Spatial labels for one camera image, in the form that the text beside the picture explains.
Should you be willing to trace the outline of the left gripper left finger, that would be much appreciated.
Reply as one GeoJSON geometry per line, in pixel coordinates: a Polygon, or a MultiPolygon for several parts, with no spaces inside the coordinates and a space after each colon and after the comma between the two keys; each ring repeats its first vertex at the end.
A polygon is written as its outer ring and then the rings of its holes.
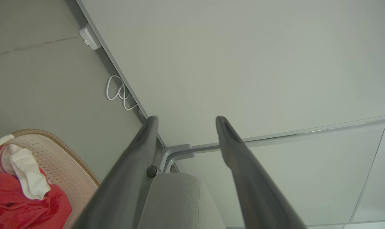
{"type": "Polygon", "coordinates": [[[153,160],[159,120],[149,117],[102,181],[73,229],[133,229],[138,199],[153,160]]]}

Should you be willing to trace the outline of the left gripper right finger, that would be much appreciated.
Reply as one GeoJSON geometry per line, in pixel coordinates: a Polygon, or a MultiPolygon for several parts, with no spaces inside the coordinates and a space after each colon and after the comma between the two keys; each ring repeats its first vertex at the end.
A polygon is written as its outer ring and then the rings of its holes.
{"type": "Polygon", "coordinates": [[[230,168],[247,229],[304,229],[298,214],[224,116],[216,118],[219,145],[230,168]]]}

